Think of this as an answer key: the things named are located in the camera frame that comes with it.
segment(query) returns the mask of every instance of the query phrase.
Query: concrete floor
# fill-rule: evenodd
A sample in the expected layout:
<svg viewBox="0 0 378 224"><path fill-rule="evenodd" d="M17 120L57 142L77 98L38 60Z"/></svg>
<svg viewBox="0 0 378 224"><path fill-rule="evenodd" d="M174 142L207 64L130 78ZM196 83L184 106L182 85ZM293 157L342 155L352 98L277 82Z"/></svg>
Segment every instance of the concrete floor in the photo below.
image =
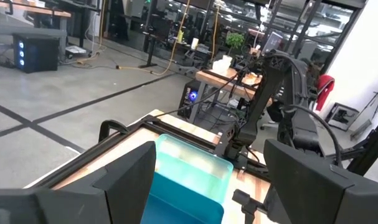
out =
<svg viewBox="0 0 378 224"><path fill-rule="evenodd" d="M7 23L19 21L9 18ZM0 36L0 43L10 44L11 38ZM108 49L89 61L94 67L137 67L147 59L139 50L106 40L104 44ZM12 52L5 56L12 57ZM167 67L164 60L153 61L159 66L151 70ZM79 155L97 143L100 123L106 119L130 124L153 109L175 110L190 80L176 71L175 65L164 75L65 65L57 72L25 74L0 67L0 187L23 187ZM260 125L267 121L265 116ZM352 145L348 133L335 132L343 147ZM275 129L260 131L254 148L262 149L265 139L275 136ZM323 130L320 139L333 153ZM378 181L378 161L367 176Z"/></svg>

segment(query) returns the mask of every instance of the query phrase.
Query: teal plastic bin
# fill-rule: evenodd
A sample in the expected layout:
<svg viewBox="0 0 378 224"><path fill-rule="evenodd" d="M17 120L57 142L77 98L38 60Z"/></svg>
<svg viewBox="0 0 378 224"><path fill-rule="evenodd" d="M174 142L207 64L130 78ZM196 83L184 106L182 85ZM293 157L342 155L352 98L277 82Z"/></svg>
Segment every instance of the teal plastic bin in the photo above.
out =
<svg viewBox="0 0 378 224"><path fill-rule="evenodd" d="M141 224L220 224L223 216L218 202L154 173Z"/></svg>
<svg viewBox="0 0 378 224"><path fill-rule="evenodd" d="M156 172L223 204L233 165L168 134L156 140Z"/></svg>

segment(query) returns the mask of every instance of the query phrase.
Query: black clamp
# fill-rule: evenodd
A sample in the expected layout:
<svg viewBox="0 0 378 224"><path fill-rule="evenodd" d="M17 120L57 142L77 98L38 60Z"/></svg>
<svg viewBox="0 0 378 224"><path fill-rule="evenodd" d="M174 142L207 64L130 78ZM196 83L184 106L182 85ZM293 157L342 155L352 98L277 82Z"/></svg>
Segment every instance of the black clamp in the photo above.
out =
<svg viewBox="0 0 378 224"><path fill-rule="evenodd" d="M106 139L110 135L110 130L118 131L121 134L127 134L128 128L115 120L106 120L100 125L99 142Z"/></svg>
<svg viewBox="0 0 378 224"><path fill-rule="evenodd" d="M13 2L11 0L5 0L6 3L9 3L9 12L5 12L6 15L13 15Z"/></svg>
<svg viewBox="0 0 378 224"><path fill-rule="evenodd" d="M258 208L262 208L264 211L265 206L250 197L249 194L236 189L233 193L233 201L241 204L241 211L245 215L245 224L252 224L255 220L255 212L258 210Z"/></svg>

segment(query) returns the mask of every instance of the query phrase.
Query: potted plant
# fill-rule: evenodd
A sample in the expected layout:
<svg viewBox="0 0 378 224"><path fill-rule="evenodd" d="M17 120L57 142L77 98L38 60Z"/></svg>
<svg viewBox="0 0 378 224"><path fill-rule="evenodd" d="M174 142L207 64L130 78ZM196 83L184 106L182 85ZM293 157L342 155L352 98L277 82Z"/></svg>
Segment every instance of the potted plant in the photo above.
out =
<svg viewBox="0 0 378 224"><path fill-rule="evenodd" d="M244 43L244 36L242 34L233 33L233 32L227 34L226 44L230 46L230 49L227 55L230 56L232 49L238 49L239 47L243 45L243 43Z"/></svg>

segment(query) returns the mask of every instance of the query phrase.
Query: workbench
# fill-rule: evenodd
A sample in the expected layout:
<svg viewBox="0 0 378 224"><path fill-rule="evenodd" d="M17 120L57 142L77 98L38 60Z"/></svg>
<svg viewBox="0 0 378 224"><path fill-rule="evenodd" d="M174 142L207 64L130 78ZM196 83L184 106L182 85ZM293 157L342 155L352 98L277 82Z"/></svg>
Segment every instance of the workbench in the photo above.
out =
<svg viewBox="0 0 378 224"><path fill-rule="evenodd" d="M223 76L230 79L234 75L236 75L236 73L237 72L233 68L229 68L227 70L227 73L224 74ZM223 78L219 78L215 75L208 74L204 71L199 71L199 72L196 73L196 80L200 81L201 84L200 84L200 88L197 92L197 98L196 98L194 103L197 103L202 99L202 97L204 95L204 91L207 88L207 86L221 88L222 86L224 86L227 83L227 80L225 80ZM247 84L247 85L253 85L253 84L260 83L261 80L262 80L261 76L255 78L255 77L251 77L249 74L247 74L243 78L242 82ZM236 87L233 90L233 95L239 96L239 97L241 97L245 100L252 100L252 98L255 94L255 91L251 88L246 88L246 87L243 87L243 86L237 86L233 83L229 83L226 86L224 86L222 88L222 90L232 91L232 88L234 86L236 86ZM215 94L214 100L213 100L214 102L216 101L218 96L219 96L219 92ZM269 99L267 106L270 106L271 104L272 104L272 99ZM200 108L200 104L196 104L196 105L193 106L193 108L191 110L190 118L189 118L190 123L194 123L194 120L195 120L195 118L196 118L196 116L199 112L199 108Z"/></svg>
<svg viewBox="0 0 378 224"><path fill-rule="evenodd" d="M150 112L149 114L152 116L157 116L162 113L163 113L162 111L154 110ZM183 131L194 134L206 141L212 142L213 144L217 144L219 142L219 139L220 139L219 135L211 133L200 127L194 126L193 124L187 123L171 115L164 115L158 118L162 122L165 122ZM122 142L119 142L119 144L117 144L114 148L109 149L107 152L103 153L102 155L100 155L99 157L91 161L89 164L85 165L80 170L78 170L71 176L67 177L65 180L58 183L53 189L59 189L75 180L78 180L96 171L97 169L105 166L106 164L114 161L115 159L137 148L143 143L147 141L156 140L158 136L159 136L158 134L145 128L141 128L137 130L128 138L126 138ZM257 155L257 157L260 159L261 162L263 163L265 162L263 160L263 154L261 154L260 152L255 152L255 154ZM50 175L51 173L55 172L57 169L63 167L64 165L65 164L49 172L48 174L34 181L27 187L33 186L34 184L38 183L38 181L42 180L44 177ZM230 178L229 187L227 189L227 195L225 198L225 202L223 204L225 213L224 213L222 223L223 224L244 223L244 214L241 212L241 205L239 205L238 203L232 200L233 192L235 189L240 189L250 194L251 197L254 198L255 200L263 202L263 200L266 197L269 186L270 184L268 182L265 182L264 180L258 179L250 174L243 173L242 171L234 170L232 177ZM267 224L267 223L273 223L273 222L270 221L265 214L256 212L254 223Z"/></svg>
<svg viewBox="0 0 378 224"><path fill-rule="evenodd" d="M52 37L60 38L60 58L63 59L65 55L65 46L67 45L67 18L71 14L64 11L54 11L46 7L35 6L33 2L23 0L13 0L13 9L20 9L28 12L35 12L39 14L46 14L50 16L60 17L60 29L43 29L38 27L20 27L20 26L0 26L0 35L13 35L13 34L39 34L49 35ZM8 2L0 2L0 7L9 9Z"/></svg>

